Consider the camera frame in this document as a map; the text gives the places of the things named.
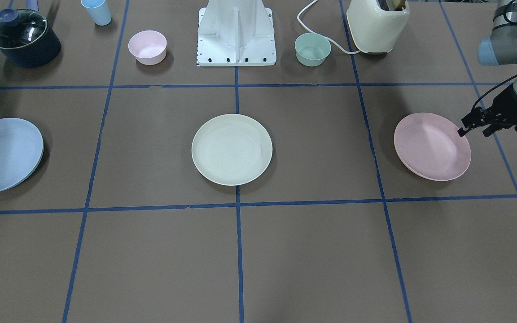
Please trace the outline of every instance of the pot handle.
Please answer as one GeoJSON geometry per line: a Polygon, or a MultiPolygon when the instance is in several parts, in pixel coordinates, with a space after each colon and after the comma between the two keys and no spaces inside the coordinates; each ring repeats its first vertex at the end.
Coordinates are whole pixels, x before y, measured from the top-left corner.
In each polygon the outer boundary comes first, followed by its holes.
{"type": "Polygon", "coordinates": [[[39,11],[39,4],[37,0],[25,0],[25,8],[39,11]]]}

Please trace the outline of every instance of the cup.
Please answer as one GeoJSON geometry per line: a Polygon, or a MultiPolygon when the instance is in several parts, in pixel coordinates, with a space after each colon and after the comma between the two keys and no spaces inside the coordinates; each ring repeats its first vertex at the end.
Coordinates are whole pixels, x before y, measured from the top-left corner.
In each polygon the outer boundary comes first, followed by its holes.
{"type": "Polygon", "coordinates": [[[166,38],[158,31],[141,31],[131,37],[128,48],[139,63],[158,64],[166,56],[166,38]]]}
{"type": "Polygon", "coordinates": [[[111,22],[111,12],[106,0],[81,0],[81,4],[95,21],[95,24],[105,26],[111,22]]]}
{"type": "Polygon", "coordinates": [[[295,41],[296,59],[310,67],[322,64],[330,49],[330,41],[317,33],[302,34],[295,41]]]}

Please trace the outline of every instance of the pot lid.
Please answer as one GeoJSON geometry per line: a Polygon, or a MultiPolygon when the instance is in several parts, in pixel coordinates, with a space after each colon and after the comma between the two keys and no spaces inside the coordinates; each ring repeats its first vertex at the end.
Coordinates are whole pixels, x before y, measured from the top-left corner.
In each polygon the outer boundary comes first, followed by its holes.
{"type": "Polygon", "coordinates": [[[47,18],[31,9],[4,9],[0,11],[0,48],[27,46],[45,34],[47,18]]]}

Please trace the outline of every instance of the light blue cup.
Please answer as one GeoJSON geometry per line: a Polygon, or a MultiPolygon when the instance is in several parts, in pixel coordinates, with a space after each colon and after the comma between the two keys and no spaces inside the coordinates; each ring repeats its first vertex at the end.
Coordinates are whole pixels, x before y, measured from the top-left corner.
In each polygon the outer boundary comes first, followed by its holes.
{"type": "Polygon", "coordinates": [[[95,24],[105,26],[111,22],[111,12],[106,0],[81,0],[81,4],[95,21],[95,24]]]}
{"type": "Polygon", "coordinates": [[[296,59],[306,66],[318,66],[330,54],[330,41],[317,33],[306,33],[295,41],[296,59]]]}

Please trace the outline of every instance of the plate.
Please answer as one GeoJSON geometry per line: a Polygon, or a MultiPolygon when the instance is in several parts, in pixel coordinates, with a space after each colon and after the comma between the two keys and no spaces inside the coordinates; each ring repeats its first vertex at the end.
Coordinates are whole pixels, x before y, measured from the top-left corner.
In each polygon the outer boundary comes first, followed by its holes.
{"type": "Polygon", "coordinates": [[[470,166],[472,152],[458,127],[433,113],[404,117],[394,131],[394,148],[409,170],[430,180],[452,180],[470,166]]]}
{"type": "Polygon", "coordinates": [[[43,156],[43,137],[31,122],[0,119],[0,192],[29,177],[43,156]]]}
{"type": "Polygon", "coordinates": [[[197,170],[211,182],[243,185],[259,177],[271,163],[272,141],[255,119],[223,114],[197,131],[191,154],[197,170]]]}

